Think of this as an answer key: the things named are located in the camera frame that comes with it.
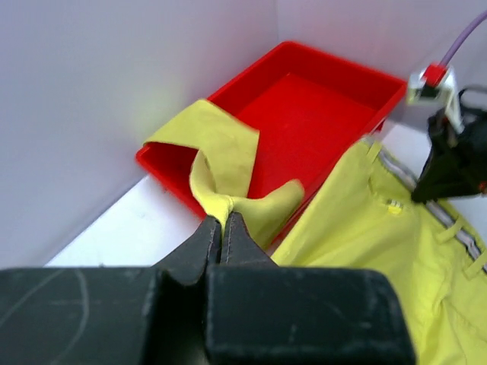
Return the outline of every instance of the yellow towel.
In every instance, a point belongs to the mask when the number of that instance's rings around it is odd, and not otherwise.
[[[189,175],[193,196],[223,227],[231,211],[241,213],[261,247],[272,242],[304,196],[292,180],[265,197],[248,199],[259,133],[207,100],[188,106],[146,142],[199,150]]]

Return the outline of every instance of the yellow garment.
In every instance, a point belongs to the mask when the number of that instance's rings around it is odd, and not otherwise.
[[[258,131],[209,101],[199,100],[146,142],[198,149],[189,176],[193,196],[223,228],[230,212],[240,212],[251,237],[265,247],[299,206],[304,190],[292,180],[266,197],[246,198],[258,141]]]
[[[485,365],[487,251],[448,203],[412,203],[414,184],[379,144],[357,143],[272,258],[279,265],[384,273],[420,364]]]

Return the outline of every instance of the black clamp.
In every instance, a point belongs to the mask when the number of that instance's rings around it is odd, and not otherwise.
[[[462,103],[468,90],[485,91],[469,87],[459,93],[462,118],[469,121],[461,134],[454,135],[443,110],[428,119],[431,151],[411,194],[414,202],[487,192],[487,112]]]
[[[0,271],[0,363],[413,364],[388,280],[280,268],[237,213],[151,268]]]

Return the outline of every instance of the red tray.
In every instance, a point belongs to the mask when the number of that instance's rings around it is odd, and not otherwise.
[[[249,198],[290,179],[312,198],[347,148],[383,122],[406,82],[295,42],[283,42],[208,100],[260,130]],[[189,190],[196,151],[149,143],[137,161],[200,217]],[[178,156],[169,159],[167,156]]]

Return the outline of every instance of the white wall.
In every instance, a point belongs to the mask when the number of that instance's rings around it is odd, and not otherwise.
[[[461,30],[485,9],[485,0],[278,0],[279,38],[407,78],[440,61]],[[487,21],[463,44],[452,65],[460,86],[487,85]],[[429,113],[407,108],[403,120],[425,128]]]
[[[274,0],[0,2],[0,267],[39,265],[142,176],[143,139],[277,43]]]

